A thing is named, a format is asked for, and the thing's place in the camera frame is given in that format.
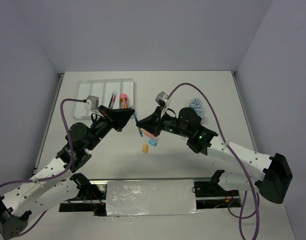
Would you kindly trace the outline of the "pink capped crayon tube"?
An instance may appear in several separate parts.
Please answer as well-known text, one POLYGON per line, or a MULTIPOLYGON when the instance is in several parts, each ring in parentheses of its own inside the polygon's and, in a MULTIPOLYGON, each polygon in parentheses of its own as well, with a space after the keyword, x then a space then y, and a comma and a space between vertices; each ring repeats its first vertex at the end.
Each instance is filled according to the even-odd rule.
POLYGON ((121 109, 127 109, 129 108, 129 103, 128 103, 128 96, 125 93, 122 93, 120 95, 120 108, 121 109))

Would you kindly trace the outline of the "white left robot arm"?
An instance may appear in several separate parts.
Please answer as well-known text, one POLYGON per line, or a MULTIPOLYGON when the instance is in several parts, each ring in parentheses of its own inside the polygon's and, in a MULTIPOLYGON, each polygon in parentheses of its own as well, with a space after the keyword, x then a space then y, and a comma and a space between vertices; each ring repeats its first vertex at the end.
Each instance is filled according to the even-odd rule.
POLYGON ((112 130, 122 131, 134 114, 131 108, 100 106, 91 126, 81 122, 68 128, 68 143, 51 162, 14 190, 0 195, 0 234, 5 240, 22 236, 30 221, 54 205, 73 198, 89 197, 95 186, 78 170, 91 158, 93 150, 112 130))

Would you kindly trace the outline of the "dark blue gel pen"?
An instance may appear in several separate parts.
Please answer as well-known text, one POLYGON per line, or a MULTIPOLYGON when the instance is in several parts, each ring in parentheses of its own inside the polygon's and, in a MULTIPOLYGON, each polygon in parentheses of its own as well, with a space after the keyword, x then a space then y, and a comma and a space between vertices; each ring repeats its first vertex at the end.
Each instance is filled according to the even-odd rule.
POLYGON ((112 92, 108 108, 111 108, 114 97, 115 97, 115 90, 113 90, 113 92, 112 92))

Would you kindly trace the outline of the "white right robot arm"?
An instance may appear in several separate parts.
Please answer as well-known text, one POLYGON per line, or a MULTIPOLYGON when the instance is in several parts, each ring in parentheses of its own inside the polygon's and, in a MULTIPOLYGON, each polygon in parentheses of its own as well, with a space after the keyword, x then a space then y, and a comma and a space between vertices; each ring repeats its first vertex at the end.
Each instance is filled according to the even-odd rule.
POLYGON ((158 136, 162 131, 187 138, 187 146, 197 154, 218 158, 231 163, 241 163, 246 174, 230 174, 227 170, 217 170, 210 183, 210 190, 221 196, 230 188, 243 191, 254 184, 255 191, 266 200, 282 204, 293 178, 286 157, 255 152, 229 141, 224 141, 215 131, 201 124, 195 110, 185 107, 178 117, 162 112, 160 106, 148 117, 137 122, 137 126, 158 136))

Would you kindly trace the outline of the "red gel pen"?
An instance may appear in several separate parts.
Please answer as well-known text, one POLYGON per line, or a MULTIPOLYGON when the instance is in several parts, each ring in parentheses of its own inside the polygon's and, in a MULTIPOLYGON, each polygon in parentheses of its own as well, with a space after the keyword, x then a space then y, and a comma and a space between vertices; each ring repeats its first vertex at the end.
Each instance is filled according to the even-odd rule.
POLYGON ((117 92, 114 92, 113 97, 112 97, 112 101, 111 101, 111 105, 110 105, 111 109, 113 109, 113 107, 114 107, 116 97, 117 97, 117 92))

